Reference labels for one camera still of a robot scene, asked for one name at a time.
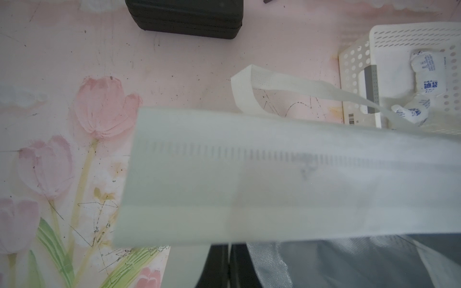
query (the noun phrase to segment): barcode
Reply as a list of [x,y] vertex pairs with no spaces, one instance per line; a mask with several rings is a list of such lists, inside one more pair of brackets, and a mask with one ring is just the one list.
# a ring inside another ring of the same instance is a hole
[[349,125],[355,125],[354,114],[349,114]]

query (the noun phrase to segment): white non-woven bag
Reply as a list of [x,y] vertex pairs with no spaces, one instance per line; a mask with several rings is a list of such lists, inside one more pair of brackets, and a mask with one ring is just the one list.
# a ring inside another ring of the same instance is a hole
[[[322,81],[251,65],[231,83],[252,115],[140,109],[116,245],[461,231],[459,138]],[[253,88],[368,105],[400,130],[278,118]]]

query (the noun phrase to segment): bag handle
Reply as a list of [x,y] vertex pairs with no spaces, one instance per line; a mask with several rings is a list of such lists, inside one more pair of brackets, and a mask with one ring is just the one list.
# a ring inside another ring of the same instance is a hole
[[253,94],[253,88],[264,90],[286,90],[311,97],[336,101],[350,101],[360,105],[373,107],[386,116],[392,126],[400,130],[414,131],[416,127],[396,113],[357,94],[334,87],[325,81],[314,81],[273,72],[255,65],[250,65],[230,79],[232,93],[237,107],[246,114],[256,116],[278,117],[266,112],[259,105]]

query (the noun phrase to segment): black bag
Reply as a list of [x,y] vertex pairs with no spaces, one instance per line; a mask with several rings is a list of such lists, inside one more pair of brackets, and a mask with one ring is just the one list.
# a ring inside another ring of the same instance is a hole
[[243,0],[125,0],[141,29],[233,39],[242,26]]

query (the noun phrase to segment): tulip print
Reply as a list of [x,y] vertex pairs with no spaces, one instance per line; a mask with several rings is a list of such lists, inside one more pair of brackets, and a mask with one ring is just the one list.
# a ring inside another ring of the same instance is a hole
[[10,287],[16,286],[16,253],[29,247],[35,238],[39,222],[37,202],[0,199],[0,254],[8,255]]
[[[110,77],[88,77],[80,87],[74,101],[78,122],[92,137],[83,165],[77,194],[72,209],[71,226],[78,227],[80,206],[86,188],[89,169],[99,140],[119,135],[136,123],[137,111],[142,104],[138,94],[125,96],[122,82]],[[69,231],[69,256],[72,258],[75,236]]]
[[136,288],[160,288],[160,271],[151,272],[149,267],[145,267],[139,276]]
[[100,140],[131,128],[141,104],[139,95],[125,96],[117,78],[87,78],[75,98],[75,113],[85,131]]
[[18,173],[21,180],[38,194],[54,200],[72,183],[71,147],[62,136],[48,143],[35,141],[19,151]]

